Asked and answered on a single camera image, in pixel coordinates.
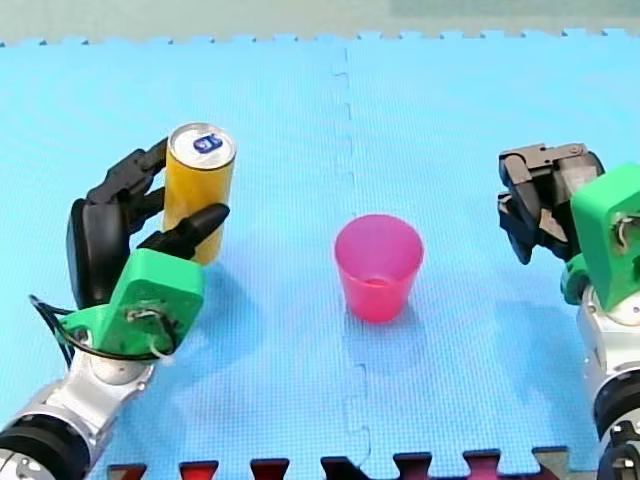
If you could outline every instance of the cup rim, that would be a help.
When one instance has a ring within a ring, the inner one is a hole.
[[[373,288],[373,289],[385,289],[388,288],[388,286],[386,285],[376,285],[376,284],[371,284],[371,283],[367,283],[366,281],[351,275],[349,272],[347,272],[342,264],[340,263],[340,261],[338,260],[338,242],[340,240],[340,236],[343,234],[343,232],[345,230],[347,230],[350,226],[352,226],[354,223],[358,222],[358,221],[362,221],[364,219],[371,219],[371,218],[380,218],[380,217],[384,217],[384,218],[388,218],[391,219],[395,222],[398,222],[400,224],[402,224],[404,227],[407,227],[411,233],[415,236],[415,238],[418,240],[418,245],[420,246],[420,252],[419,252],[419,256],[418,256],[418,260],[416,262],[416,268],[412,269],[412,271],[406,275],[403,275],[401,278],[399,278],[398,280],[395,281],[395,283],[402,283],[402,282],[406,282],[407,280],[409,280],[412,277],[415,277],[416,274],[418,273],[418,271],[420,270],[420,266],[422,265],[422,262],[424,261],[424,256],[425,256],[425,248],[424,248],[424,242],[422,241],[422,238],[420,237],[420,234],[418,233],[418,231],[408,222],[406,222],[405,220],[398,218],[394,215],[389,215],[386,213],[369,213],[369,214],[365,214],[365,215],[360,215],[359,217],[356,217],[352,220],[350,220],[347,224],[345,224],[340,231],[338,232],[338,235],[336,235],[336,239],[334,241],[334,245],[333,245],[333,256],[334,256],[334,260],[336,262],[336,264],[338,265],[338,269],[340,270],[341,274],[345,275],[346,277],[348,277],[351,281],[356,282],[360,285],[366,285],[369,288]]]

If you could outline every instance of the blue foam mat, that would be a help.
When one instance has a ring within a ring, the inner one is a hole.
[[[456,476],[464,452],[487,449],[515,474],[537,471],[531,449],[557,446],[594,468],[561,265],[543,252],[517,264],[497,227],[496,156],[584,141],[609,168],[635,160],[640,40],[485,37],[0,50],[0,416],[63,373],[26,296],[72,302],[73,199],[133,148],[210,119],[240,152],[206,308],[93,478],[114,463],[173,478],[207,460],[216,478],[247,478],[250,460],[274,457],[291,461],[288,478],[320,478],[324,456],[391,478],[394,454],[424,451],[432,475]],[[377,329],[344,313],[331,258],[339,228],[370,211],[414,224],[428,252],[411,307]]]

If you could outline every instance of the wire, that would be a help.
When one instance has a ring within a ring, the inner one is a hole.
[[[34,306],[34,308],[38,311],[40,316],[42,316],[42,318],[47,323],[49,328],[52,329],[54,333],[57,332],[58,335],[60,335],[64,339],[64,341],[67,342],[68,345],[64,345],[66,347],[71,348],[72,346],[73,348],[77,348],[78,350],[84,353],[88,353],[96,357],[107,358],[109,360],[140,362],[140,361],[150,361],[150,360],[158,359],[158,356],[154,355],[153,353],[141,354],[141,355],[127,355],[127,354],[121,354],[121,353],[103,352],[101,350],[96,350],[94,348],[91,348],[86,344],[82,343],[77,338],[75,338],[72,334],[70,334],[64,328],[64,326],[60,323],[60,320],[58,319],[58,317],[56,317],[56,315],[68,315],[69,313],[73,313],[71,310],[65,310],[65,309],[53,307],[43,302],[35,295],[29,295],[29,300],[31,301],[31,304]],[[158,352],[158,353],[161,353],[161,355],[164,355],[165,357],[173,355],[177,350],[177,346],[178,346],[176,332],[173,326],[171,325],[171,322],[166,317],[166,315],[159,315],[158,320],[164,334],[169,338],[169,343],[171,344],[168,352]],[[67,360],[67,355],[65,354],[64,349],[63,349],[63,355],[65,355],[65,360],[67,361],[67,364],[70,365],[71,361]]]
[[[56,327],[55,327],[55,323],[51,321],[51,316],[48,315],[47,312],[44,311],[39,304],[33,304],[32,302],[32,305],[35,307],[36,311],[40,314],[42,319],[45,321],[45,323],[49,327],[49,330],[51,330],[51,333],[54,336],[56,336]],[[59,340],[58,340],[58,346],[60,347],[60,351],[62,352],[64,361],[67,364],[67,368],[69,368],[71,366],[71,361],[73,360],[73,354],[74,354],[73,347],[62,343]]]

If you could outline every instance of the pink cup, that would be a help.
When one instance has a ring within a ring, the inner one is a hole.
[[[382,323],[404,308],[424,257],[418,233],[389,215],[365,215],[338,234],[335,256],[349,309]]]

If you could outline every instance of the green plastic bracket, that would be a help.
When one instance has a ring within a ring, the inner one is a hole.
[[[145,355],[171,347],[154,312],[171,323],[179,345],[203,304],[204,272],[195,262],[148,249],[134,250],[106,305],[62,319],[68,331],[84,329],[92,348],[114,354]]]
[[[589,280],[610,311],[640,290],[640,228],[625,228],[626,247],[616,236],[621,218],[640,215],[640,165],[623,165],[588,183],[571,198],[571,210]]]

